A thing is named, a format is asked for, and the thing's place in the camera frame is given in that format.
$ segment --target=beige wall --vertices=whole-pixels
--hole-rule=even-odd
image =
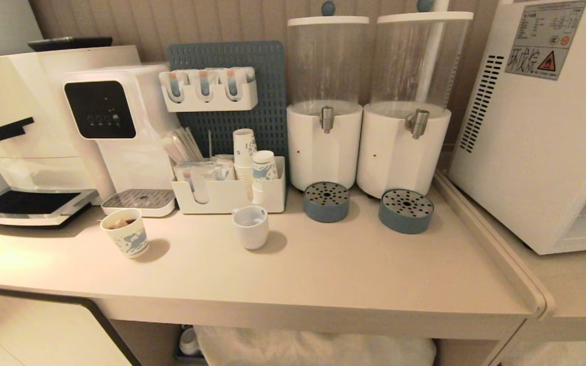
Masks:
[[[170,44],[286,39],[286,20],[319,16],[324,0],[30,0],[45,38],[110,35],[135,44],[143,61],[166,60]],[[416,0],[334,0],[337,15],[414,12]],[[450,10],[474,12],[456,76],[447,143],[460,128],[497,0],[451,0]],[[374,45],[375,27],[368,31]],[[367,100],[367,90],[362,94]]]

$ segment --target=clear dispenser tank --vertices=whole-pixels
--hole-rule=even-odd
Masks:
[[[377,19],[370,104],[364,107],[357,183],[381,197],[402,188],[425,195],[451,112],[447,102],[470,12]]]
[[[363,16],[288,21],[287,109],[291,183],[351,187],[356,179],[363,108],[359,105],[365,30]]]

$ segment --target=white organizer box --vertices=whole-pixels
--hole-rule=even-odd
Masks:
[[[173,102],[164,85],[162,96],[167,104],[169,112],[212,112],[212,111],[249,111],[256,106],[258,101],[256,95],[256,80],[241,85],[243,97],[236,102],[230,100],[225,94],[225,85],[210,85],[210,91],[214,97],[209,102],[203,102],[196,95],[194,85],[182,85],[184,100],[180,103]]]
[[[263,181],[263,202],[254,204],[246,193],[243,180],[209,180],[207,185],[207,203],[198,203],[193,198],[188,181],[172,181],[173,192],[184,214],[230,214],[235,208],[261,206],[269,213],[284,211],[286,200],[286,167],[284,157],[275,156],[279,179]]]

